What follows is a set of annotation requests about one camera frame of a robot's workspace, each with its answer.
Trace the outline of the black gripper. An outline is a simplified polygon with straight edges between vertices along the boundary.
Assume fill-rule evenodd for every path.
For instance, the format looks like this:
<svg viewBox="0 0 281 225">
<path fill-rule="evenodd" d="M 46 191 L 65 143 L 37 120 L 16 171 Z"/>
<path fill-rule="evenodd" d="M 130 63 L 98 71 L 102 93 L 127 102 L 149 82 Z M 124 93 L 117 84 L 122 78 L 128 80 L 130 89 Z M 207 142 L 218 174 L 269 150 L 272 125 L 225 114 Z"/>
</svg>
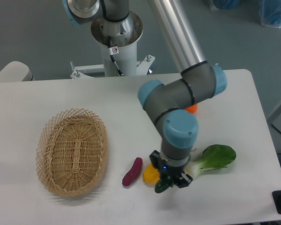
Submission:
<svg viewBox="0 0 281 225">
<path fill-rule="evenodd" d="M 185 173 L 185 167 L 190 161 L 190 155 L 184 159 L 172 159 L 166 156 L 162 151 L 153 151 L 149 156 L 154 168 L 159 171 L 160 178 L 170 177 L 172 182 L 178 188 L 185 188 L 190 185 L 193 178 Z"/>
</svg>

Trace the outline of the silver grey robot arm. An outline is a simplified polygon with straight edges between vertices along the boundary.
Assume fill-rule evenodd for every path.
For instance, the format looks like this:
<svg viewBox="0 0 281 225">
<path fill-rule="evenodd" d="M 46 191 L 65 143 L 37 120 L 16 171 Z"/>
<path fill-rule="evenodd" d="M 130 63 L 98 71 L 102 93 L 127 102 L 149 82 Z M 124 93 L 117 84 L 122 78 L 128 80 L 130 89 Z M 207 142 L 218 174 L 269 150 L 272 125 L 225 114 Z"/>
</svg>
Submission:
<svg viewBox="0 0 281 225">
<path fill-rule="evenodd" d="M 143 26 L 130 10 L 129 1 L 65 0 L 63 6 L 73 25 L 91 23 L 91 33 L 101 46 L 106 77 L 140 72 L 136 44 Z M 155 186 L 160 193 L 192 182 L 185 167 L 197 138 L 198 122 L 186 109 L 222 93 L 227 78 L 220 67 L 208 64 L 179 1 L 152 0 L 150 6 L 181 74 L 179 80 L 167 85 L 159 80 L 146 82 L 138 91 L 143 109 L 162 137 L 161 150 L 150 155 L 160 174 Z"/>
</svg>

